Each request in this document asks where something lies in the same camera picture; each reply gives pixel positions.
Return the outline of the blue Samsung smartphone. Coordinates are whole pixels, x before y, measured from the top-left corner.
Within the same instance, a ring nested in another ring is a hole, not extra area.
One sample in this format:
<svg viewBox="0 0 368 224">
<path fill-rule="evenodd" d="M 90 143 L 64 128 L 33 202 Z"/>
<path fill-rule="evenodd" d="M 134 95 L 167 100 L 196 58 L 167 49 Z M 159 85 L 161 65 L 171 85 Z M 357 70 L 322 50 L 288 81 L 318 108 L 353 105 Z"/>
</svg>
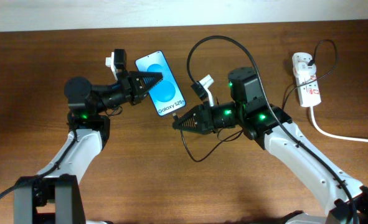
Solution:
<svg viewBox="0 0 368 224">
<path fill-rule="evenodd" d="M 150 97 L 159 116 L 165 116 L 186 106 L 184 96 L 161 50 L 135 61 L 139 72 L 162 73 L 163 79 L 150 91 Z"/>
</svg>

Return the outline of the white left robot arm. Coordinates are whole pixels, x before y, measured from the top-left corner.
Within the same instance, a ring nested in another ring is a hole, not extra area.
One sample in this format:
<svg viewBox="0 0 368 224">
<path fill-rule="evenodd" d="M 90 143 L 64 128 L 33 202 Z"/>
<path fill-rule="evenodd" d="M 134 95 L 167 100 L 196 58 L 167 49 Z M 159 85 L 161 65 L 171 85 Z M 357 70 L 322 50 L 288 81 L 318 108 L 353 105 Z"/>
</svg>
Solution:
<svg viewBox="0 0 368 224">
<path fill-rule="evenodd" d="M 21 177 L 14 191 L 14 223 L 89 223 L 79 183 L 110 136 L 110 114 L 122 104 L 137 105 L 163 76 L 158 72 L 117 74 L 112 85 L 93 85 L 86 78 L 70 79 L 68 136 L 55 157 L 36 175 Z"/>
</svg>

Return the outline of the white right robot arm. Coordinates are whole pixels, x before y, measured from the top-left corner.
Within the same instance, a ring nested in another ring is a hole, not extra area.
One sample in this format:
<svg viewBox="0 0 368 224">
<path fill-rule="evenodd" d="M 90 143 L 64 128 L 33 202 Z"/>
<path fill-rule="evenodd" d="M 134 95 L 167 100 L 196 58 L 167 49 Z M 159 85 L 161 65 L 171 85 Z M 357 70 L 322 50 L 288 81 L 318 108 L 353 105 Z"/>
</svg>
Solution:
<svg viewBox="0 0 368 224">
<path fill-rule="evenodd" d="M 228 74 L 232 101 L 203 103 L 175 118 L 174 129 L 216 133 L 239 125 L 243 134 L 278 158 L 317 198 L 325 217 L 295 211 L 277 223 L 368 223 L 368 187 L 332 163 L 300 131 L 281 108 L 267 102 L 253 68 Z"/>
</svg>

